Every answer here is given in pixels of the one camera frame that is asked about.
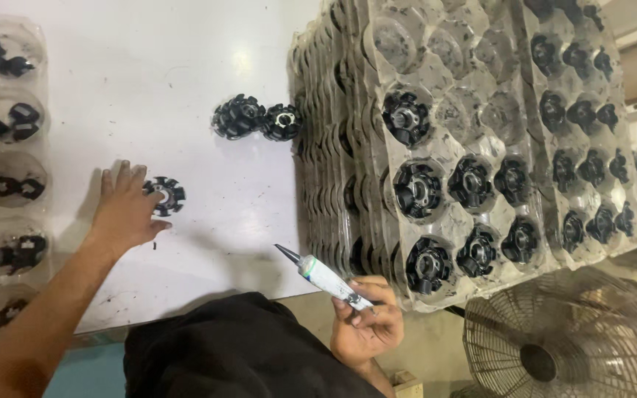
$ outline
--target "white table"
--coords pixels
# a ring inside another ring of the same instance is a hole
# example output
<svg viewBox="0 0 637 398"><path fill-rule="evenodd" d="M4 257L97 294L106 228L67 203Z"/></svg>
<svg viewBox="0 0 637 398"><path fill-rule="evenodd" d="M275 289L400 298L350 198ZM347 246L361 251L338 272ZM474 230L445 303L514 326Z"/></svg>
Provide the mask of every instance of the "white table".
<svg viewBox="0 0 637 398"><path fill-rule="evenodd" d="M129 158L181 182L175 228L114 268L78 332L168 316L209 294L315 288L272 244L299 247L291 143L210 130L232 95L287 103L287 54L318 0L0 0L42 26L49 58L57 259L95 209L99 169Z"/></svg>

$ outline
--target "floor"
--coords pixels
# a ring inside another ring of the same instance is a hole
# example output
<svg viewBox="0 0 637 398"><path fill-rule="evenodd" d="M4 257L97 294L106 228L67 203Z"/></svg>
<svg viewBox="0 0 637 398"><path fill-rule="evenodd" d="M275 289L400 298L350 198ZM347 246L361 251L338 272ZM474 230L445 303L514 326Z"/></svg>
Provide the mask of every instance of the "floor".
<svg viewBox="0 0 637 398"><path fill-rule="evenodd" d="M331 340L333 306L326 293L279 300L319 340ZM405 339L400 347L377 358L389 375L408 370L424 382L425 397L447 397L470 384L471 374L462 345L463 319L448 312L406 313ZM120 343L71 350L49 385L45 398L123 397L124 348Z"/></svg>

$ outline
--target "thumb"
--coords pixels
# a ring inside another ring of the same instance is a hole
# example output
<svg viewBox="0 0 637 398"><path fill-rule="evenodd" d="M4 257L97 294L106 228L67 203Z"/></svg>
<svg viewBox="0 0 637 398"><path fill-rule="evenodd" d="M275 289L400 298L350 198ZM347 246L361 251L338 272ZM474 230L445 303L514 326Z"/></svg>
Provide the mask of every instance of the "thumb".
<svg viewBox="0 0 637 398"><path fill-rule="evenodd" d="M335 310L335 317L338 318L339 321L347 320L353 313L353 307L349 306L345 301L336 297L331 297L331 302L333 303L333 309Z"/></svg>
<svg viewBox="0 0 637 398"><path fill-rule="evenodd" d="M156 236L159 232L163 230L171 229L171 227L173 227L173 224L171 222L161 221L161 220L152 220L151 228L152 228L152 234L154 236Z"/></svg>

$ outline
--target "metal fan grille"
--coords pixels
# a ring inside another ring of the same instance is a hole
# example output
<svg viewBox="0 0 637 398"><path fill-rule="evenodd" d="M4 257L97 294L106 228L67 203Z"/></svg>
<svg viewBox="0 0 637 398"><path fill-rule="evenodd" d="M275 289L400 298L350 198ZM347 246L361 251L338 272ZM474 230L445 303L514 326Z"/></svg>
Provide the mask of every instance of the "metal fan grille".
<svg viewBox="0 0 637 398"><path fill-rule="evenodd" d="M464 347L489 397L637 397L637 290L558 270L469 301Z"/></svg>

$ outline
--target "stacked plastic tray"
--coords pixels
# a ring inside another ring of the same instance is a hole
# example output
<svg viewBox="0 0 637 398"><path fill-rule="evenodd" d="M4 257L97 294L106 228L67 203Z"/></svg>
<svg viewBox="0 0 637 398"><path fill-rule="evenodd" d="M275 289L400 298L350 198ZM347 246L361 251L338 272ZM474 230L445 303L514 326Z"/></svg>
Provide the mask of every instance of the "stacked plastic tray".
<svg viewBox="0 0 637 398"><path fill-rule="evenodd" d="M0 327L53 274L46 68L40 28L0 15Z"/></svg>
<svg viewBox="0 0 637 398"><path fill-rule="evenodd" d="M618 54L557 4L323 5L289 53L314 255L431 311L637 247Z"/></svg>

